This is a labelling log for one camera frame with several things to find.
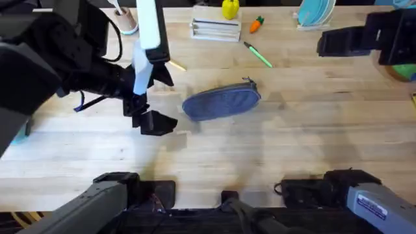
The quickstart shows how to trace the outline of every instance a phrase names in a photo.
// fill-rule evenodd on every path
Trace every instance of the label sticker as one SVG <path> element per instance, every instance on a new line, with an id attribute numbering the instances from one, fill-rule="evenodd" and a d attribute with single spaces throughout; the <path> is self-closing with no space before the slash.
<path id="1" fill-rule="evenodd" d="M 361 194 L 358 194 L 357 197 L 357 203 L 358 205 L 366 208 L 371 213 L 375 214 L 378 218 L 381 218 L 382 220 L 385 220 L 387 218 L 387 210 L 383 207 L 377 205 L 377 203 L 373 202 L 372 200 L 364 197 Z"/>

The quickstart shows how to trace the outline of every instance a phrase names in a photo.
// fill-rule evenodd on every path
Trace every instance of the gray robot arm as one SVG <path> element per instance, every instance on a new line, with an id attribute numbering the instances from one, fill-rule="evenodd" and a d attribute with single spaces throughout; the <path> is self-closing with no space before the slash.
<path id="1" fill-rule="evenodd" d="M 385 234 L 416 233 L 416 208 L 377 183 L 350 187 L 346 206 Z"/>

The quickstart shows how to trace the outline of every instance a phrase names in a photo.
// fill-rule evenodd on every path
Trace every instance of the yellow pencil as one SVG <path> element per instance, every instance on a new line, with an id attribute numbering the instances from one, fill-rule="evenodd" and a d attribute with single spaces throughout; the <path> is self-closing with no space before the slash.
<path id="1" fill-rule="evenodd" d="M 175 61 L 173 61 L 173 60 L 169 61 L 169 63 L 170 63 L 172 66 L 176 67 L 177 69 L 182 70 L 183 72 L 186 72 L 186 71 L 187 71 L 187 69 L 186 69 L 186 68 L 182 67 L 181 65 L 179 65 L 177 62 L 175 62 Z"/>

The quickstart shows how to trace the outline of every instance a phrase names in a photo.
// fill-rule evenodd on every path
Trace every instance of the blue pencil case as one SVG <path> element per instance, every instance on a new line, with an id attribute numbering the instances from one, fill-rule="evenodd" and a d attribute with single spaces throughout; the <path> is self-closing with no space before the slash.
<path id="1" fill-rule="evenodd" d="M 250 78 L 247 83 L 231 84 L 194 94 L 186 99 L 182 108 L 193 121 L 241 114 L 255 107 L 261 96 Z"/>

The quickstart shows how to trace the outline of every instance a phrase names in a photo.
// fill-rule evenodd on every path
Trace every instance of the dish rack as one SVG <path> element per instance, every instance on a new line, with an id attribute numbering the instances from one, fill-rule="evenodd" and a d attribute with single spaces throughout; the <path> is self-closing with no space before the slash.
<path id="1" fill-rule="evenodd" d="M 329 29 L 331 27 L 330 21 L 332 19 L 333 9 L 335 8 L 335 4 L 336 4 L 337 0 L 328 0 L 328 2 L 329 2 L 328 7 L 324 11 L 324 14 L 322 15 L 321 19 L 318 22 L 314 23 L 313 25 L 303 25 L 303 23 L 299 23 L 298 13 L 293 12 L 292 18 L 296 21 L 296 29 L 299 30 L 299 31 L 314 31 L 314 30 Z"/>

